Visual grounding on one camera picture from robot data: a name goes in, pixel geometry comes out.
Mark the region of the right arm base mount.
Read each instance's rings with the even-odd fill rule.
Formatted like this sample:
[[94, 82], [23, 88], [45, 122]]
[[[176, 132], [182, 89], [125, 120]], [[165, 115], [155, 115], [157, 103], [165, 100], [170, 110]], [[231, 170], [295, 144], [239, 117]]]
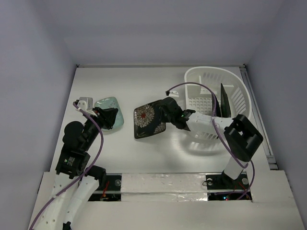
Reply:
[[241, 173], [235, 180], [226, 179], [222, 174], [207, 174], [202, 186], [207, 189], [209, 201], [237, 200], [249, 188], [247, 174]]

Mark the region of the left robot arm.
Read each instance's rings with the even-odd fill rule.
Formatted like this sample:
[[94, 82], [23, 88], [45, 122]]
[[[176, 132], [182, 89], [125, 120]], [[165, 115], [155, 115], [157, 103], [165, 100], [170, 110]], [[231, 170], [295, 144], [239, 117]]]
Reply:
[[89, 112], [76, 109], [87, 120], [84, 124], [73, 121], [65, 126], [50, 198], [31, 223], [31, 230], [73, 229], [93, 192], [108, 185], [106, 170], [88, 162], [88, 150], [97, 136], [103, 138], [103, 129], [112, 129], [118, 109], [96, 107]]

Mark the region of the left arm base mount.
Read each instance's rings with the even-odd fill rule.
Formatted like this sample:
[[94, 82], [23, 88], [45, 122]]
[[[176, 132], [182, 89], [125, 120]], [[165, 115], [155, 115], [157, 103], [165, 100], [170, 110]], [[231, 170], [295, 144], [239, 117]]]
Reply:
[[88, 201], [121, 201], [122, 174], [108, 173], [106, 183], [93, 192]]

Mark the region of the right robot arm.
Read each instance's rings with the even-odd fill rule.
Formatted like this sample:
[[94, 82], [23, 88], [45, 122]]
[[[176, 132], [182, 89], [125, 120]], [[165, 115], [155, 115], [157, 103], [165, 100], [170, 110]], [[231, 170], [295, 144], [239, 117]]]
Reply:
[[162, 117], [176, 128], [195, 134], [217, 136], [231, 158], [222, 172], [221, 183], [231, 188], [238, 177], [251, 164], [251, 159], [263, 142], [263, 136], [244, 115], [223, 118], [204, 115], [194, 110], [182, 110], [177, 102], [166, 97], [158, 104]]

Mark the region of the light green speckled plate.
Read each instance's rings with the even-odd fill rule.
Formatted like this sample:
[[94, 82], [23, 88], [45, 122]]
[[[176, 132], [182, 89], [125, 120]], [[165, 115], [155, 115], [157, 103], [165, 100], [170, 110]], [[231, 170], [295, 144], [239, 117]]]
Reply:
[[112, 129], [102, 129], [104, 132], [111, 132], [111, 131], [117, 131], [124, 125], [124, 117], [121, 111], [121, 108], [119, 106], [119, 103], [116, 99], [116, 97], [107, 97], [104, 99], [100, 99], [95, 102], [95, 107], [99, 107], [101, 109], [108, 109], [108, 108], [117, 108], [118, 112], [116, 115], [115, 123], [113, 125]]

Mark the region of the black floral square plate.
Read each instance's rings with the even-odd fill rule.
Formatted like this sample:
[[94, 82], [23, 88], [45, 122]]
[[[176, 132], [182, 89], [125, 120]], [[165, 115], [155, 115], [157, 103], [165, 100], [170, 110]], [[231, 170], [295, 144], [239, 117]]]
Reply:
[[161, 100], [154, 101], [134, 109], [134, 138], [141, 139], [160, 134], [166, 130], [162, 121]]

